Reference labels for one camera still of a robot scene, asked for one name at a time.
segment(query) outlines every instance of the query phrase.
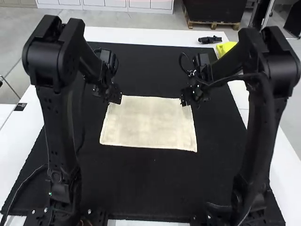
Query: white towel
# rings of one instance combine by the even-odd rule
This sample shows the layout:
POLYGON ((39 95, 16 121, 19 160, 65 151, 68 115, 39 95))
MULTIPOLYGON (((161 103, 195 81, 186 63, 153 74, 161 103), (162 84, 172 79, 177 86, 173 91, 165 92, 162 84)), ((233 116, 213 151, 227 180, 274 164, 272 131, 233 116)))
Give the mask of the white towel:
POLYGON ((120 105, 108 106, 100 143, 197 152, 191 107, 180 103, 179 99, 122 96, 120 105))

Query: floor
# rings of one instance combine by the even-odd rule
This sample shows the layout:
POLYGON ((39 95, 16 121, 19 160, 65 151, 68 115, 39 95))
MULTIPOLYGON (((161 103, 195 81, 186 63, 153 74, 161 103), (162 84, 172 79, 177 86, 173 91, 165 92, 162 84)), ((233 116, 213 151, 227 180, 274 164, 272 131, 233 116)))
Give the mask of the floor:
MULTIPOLYGON (((29 77, 22 66, 21 53, 24 43, 45 14, 59 15, 64 22, 69 18, 81 18, 86 26, 149 28, 188 30, 181 8, 181 0, 175 0, 174 14, 141 14, 128 12, 82 11, 34 8, 1 8, 0 7, 0 74, 6 78, 19 96, 22 96, 30 84, 29 77)), ((241 27, 247 27, 251 11, 246 11, 241 27)), ((283 12, 274 12, 268 25, 283 27, 283 12)), ((210 30, 209 26, 197 26, 194 30, 210 30)), ((231 41, 238 41, 238 33, 228 26, 218 26, 231 41)), ((301 40, 289 40, 291 46, 301 58, 301 40)), ((293 97, 288 101, 282 116, 281 128, 301 159, 301 82, 294 89, 293 97)), ((4 83, 0 89, 0 103, 18 102, 18 96, 4 83)))

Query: white table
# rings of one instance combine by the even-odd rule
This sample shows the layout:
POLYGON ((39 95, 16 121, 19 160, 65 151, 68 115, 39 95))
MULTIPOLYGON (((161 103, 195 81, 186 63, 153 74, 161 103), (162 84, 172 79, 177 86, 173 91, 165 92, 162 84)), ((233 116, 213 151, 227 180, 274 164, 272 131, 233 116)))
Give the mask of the white table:
MULTIPOLYGON (((224 32, 146 30, 124 28, 87 27, 85 39, 111 43, 128 43, 161 46, 200 47, 199 37, 220 36, 228 41, 224 32)), ((214 44, 202 47, 215 47, 214 44)), ((247 125, 248 92, 240 81, 229 83, 241 117, 247 125)), ((30 86, 20 102, 28 103, 23 112, 12 112, 0 130, 0 206, 3 205, 11 187, 25 163, 36 138, 44 124, 35 88, 30 86)), ((278 130, 275 151, 270 170, 270 185, 287 226, 300 225, 301 210, 301 161, 288 142, 281 128, 278 130)), ((9 217, 7 226, 22 226, 25 217, 9 217)), ((109 225, 141 225, 135 221, 109 221, 109 225)), ((179 223, 144 222, 144 226, 177 226, 179 223)))
POLYGON ((15 108, 15 104, 0 104, 0 129, 15 108))

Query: black rubber mat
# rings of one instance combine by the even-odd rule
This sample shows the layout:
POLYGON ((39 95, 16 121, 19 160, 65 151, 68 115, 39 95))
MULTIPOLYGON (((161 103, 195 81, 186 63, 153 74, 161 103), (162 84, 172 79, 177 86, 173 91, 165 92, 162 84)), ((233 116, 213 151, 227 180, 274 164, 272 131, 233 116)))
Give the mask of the black rubber mat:
MULTIPOLYGON (((202 52, 208 53, 211 61, 216 60, 211 48, 90 45, 116 53, 120 61, 116 82, 125 95, 178 98, 180 89, 187 86, 186 75, 178 65, 179 54, 185 52, 192 57, 202 52)), ((82 83, 79 76, 75 89, 80 90, 82 83)), ((84 95, 86 140, 79 153, 83 208, 102 207, 113 218, 188 221, 194 215, 204 214, 206 201, 230 204, 232 180, 242 161, 246 129, 228 86, 214 90, 211 100, 199 109, 192 108, 197 153, 99 144, 107 104, 92 96, 91 89, 87 85, 84 95)), ((78 134, 79 119, 74 121, 78 134)), ((42 129, 2 212, 26 176, 46 162, 42 129)), ((26 215, 47 204, 45 179, 46 173, 42 173, 23 190, 12 214, 26 215)), ((283 222, 274 197, 267 212, 270 222, 283 222)))

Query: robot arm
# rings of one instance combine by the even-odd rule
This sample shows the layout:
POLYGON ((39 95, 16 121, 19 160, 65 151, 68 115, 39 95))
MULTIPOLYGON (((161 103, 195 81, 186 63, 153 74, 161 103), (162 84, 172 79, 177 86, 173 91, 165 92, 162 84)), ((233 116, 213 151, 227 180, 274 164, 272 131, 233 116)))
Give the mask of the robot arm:
POLYGON ((245 154, 234 177, 232 206, 208 203, 208 221, 212 225, 230 222, 239 226, 250 212, 265 209, 266 176, 277 129, 301 73, 300 61, 278 27, 266 27, 261 33, 243 28, 238 35, 237 45, 215 63, 210 65, 202 54, 193 58, 195 69, 187 71, 190 85, 181 94, 183 106, 200 106, 214 87, 229 81, 243 80, 249 91, 245 154))
POLYGON ((75 226, 80 220, 81 173, 72 122, 72 95, 78 91, 72 87, 78 71, 87 83, 94 84, 94 94, 104 101, 120 104, 122 96, 113 82, 116 56, 103 49, 94 53, 84 39, 84 28, 80 19, 63 24, 59 17, 46 15, 22 53, 44 117, 51 220, 62 226, 75 226))

